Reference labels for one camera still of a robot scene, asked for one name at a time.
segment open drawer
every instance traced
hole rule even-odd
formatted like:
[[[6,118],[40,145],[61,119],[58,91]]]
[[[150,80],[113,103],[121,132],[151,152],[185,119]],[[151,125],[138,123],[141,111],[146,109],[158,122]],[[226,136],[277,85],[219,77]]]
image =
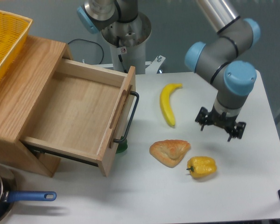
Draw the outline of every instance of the open drawer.
[[[107,176],[134,90],[134,67],[125,74],[61,59],[20,141],[31,151],[98,166]]]

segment banana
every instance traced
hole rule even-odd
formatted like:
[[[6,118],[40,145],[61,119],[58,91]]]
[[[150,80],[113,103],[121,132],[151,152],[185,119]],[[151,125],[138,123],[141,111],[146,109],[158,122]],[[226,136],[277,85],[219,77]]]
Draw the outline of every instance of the banana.
[[[167,122],[167,124],[171,127],[175,126],[175,117],[173,111],[170,106],[170,95],[177,89],[182,88],[181,83],[170,83],[167,84],[161,94],[160,94],[160,107],[162,114]]]

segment blue pan handle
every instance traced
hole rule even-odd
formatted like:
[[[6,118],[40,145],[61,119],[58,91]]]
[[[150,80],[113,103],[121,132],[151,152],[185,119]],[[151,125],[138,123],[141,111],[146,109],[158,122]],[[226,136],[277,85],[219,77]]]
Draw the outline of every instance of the blue pan handle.
[[[54,191],[10,191],[7,196],[7,202],[16,201],[42,201],[51,202],[57,198]]]

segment black metal handle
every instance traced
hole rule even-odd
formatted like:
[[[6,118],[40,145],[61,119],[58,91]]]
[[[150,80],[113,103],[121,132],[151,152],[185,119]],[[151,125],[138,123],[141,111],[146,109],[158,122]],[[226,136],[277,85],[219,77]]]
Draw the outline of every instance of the black metal handle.
[[[123,143],[127,138],[127,134],[129,133],[130,126],[131,126],[131,123],[132,123],[132,120],[133,120],[133,117],[134,117],[134,114],[136,112],[136,108],[137,108],[137,105],[138,105],[138,101],[139,101],[139,94],[137,92],[130,91],[130,94],[136,97],[136,101],[135,101],[134,108],[133,108],[132,113],[131,113],[130,120],[127,123],[127,126],[126,126],[125,135],[123,136],[122,139],[113,139],[113,142],[118,143],[118,144]]]

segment bread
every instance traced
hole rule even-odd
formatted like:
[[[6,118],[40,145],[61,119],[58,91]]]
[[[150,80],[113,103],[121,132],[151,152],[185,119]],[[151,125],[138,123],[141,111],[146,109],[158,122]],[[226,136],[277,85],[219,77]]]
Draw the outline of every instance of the bread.
[[[175,167],[189,151],[191,145],[183,140],[164,140],[155,142],[150,154],[167,167]]]

